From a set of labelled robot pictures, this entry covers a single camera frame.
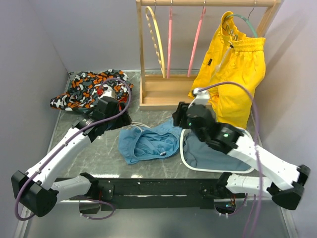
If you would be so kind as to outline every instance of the orange and black patterned garment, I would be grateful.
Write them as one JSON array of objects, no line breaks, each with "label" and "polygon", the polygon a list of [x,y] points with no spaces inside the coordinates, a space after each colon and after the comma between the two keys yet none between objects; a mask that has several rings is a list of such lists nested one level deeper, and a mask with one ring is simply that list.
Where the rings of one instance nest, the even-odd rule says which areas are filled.
[{"label": "orange and black patterned garment", "polygon": [[103,84],[110,78],[124,80],[132,90],[133,84],[127,81],[128,76],[121,70],[109,69],[102,73],[80,72],[75,76],[66,93],[51,99],[51,108],[66,111],[89,109],[98,103],[99,95],[105,91],[114,91],[116,100],[126,102],[128,90],[122,83],[109,80]]}]

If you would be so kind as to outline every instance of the wooden base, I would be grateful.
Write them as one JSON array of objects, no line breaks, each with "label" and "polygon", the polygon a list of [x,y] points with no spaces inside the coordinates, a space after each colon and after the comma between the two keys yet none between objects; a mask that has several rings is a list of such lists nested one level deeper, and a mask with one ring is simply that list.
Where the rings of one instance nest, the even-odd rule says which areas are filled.
[{"label": "wooden base", "polygon": [[142,111],[169,111],[177,109],[179,102],[190,103],[193,99],[188,93],[197,75],[187,77],[185,74],[171,75],[163,78],[162,75],[145,75],[145,97],[140,89],[140,110]]}]

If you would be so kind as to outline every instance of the clothing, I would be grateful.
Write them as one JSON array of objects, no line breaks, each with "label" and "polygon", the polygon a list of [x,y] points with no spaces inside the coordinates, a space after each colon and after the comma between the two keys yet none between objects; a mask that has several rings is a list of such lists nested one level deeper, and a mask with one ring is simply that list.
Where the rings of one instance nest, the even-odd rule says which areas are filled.
[{"label": "clothing", "polygon": [[188,165],[197,169],[244,172],[250,166],[200,142],[193,132],[184,136],[183,152]]},{"label": "clothing", "polygon": [[179,150],[182,128],[173,126],[173,119],[154,128],[141,127],[122,129],[119,134],[118,150],[127,164],[140,160],[164,159]]},{"label": "clothing", "polygon": [[94,107],[99,96],[105,91],[114,91],[118,102],[126,102],[128,91],[124,85],[111,78],[120,78],[133,88],[128,75],[121,70],[109,69],[102,73],[80,72],[74,78],[66,93],[51,99],[51,107],[60,110],[74,111],[78,109],[89,109]]},{"label": "clothing", "polygon": [[[197,87],[207,87],[220,82],[236,82],[252,96],[265,75],[265,38],[250,38],[238,31],[233,17],[224,20],[232,12],[226,12],[216,30],[205,55],[200,72],[189,96]],[[251,100],[239,87],[221,85],[210,89],[210,103],[218,122],[246,128]]]}]

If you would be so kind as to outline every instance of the gray fabric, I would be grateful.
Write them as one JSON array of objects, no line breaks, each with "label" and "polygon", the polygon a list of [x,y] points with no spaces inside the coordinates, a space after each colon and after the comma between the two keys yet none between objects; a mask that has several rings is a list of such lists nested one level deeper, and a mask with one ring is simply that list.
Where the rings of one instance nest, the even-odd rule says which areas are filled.
[{"label": "gray fabric", "polygon": [[200,142],[193,132],[184,136],[183,141],[185,161],[194,168],[221,171],[246,171],[249,165],[225,155]]}]

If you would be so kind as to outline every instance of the pink hanger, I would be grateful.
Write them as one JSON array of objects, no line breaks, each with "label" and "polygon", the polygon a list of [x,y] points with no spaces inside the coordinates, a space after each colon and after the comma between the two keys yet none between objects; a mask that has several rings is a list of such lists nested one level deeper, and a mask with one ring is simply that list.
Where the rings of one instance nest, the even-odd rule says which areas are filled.
[{"label": "pink hanger", "polygon": [[169,22],[168,22],[167,78],[169,78],[169,74],[170,74],[170,53],[172,50],[172,23],[173,23],[172,4],[173,4],[173,0],[170,0]]},{"label": "pink hanger", "polygon": [[196,31],[196,36],[195,36],[195,41],[194,41],[194,46],[193,46],[193,51],[192,51],[192,56],[190,57],[190,62],[189,62],[189,66],[188,66],[188,73],[187,73],[187,77],[190,77],[190,73],[192,71],[192,67],[193,67],[193,63],[194,63],[194,58],[195,58],[195,52],[196,52],[196,46],[197,46],[197,42],[198,42],[198,38],[199,38],[199,33],[200,33],[200,29],[202,27],[202,22],[203,22],[203,17],[206,13],[206,7],[203,7],[203,12],[202,15],[200,16],[200,20],[198,23],[198,27],[197,27],[197,31]]}]

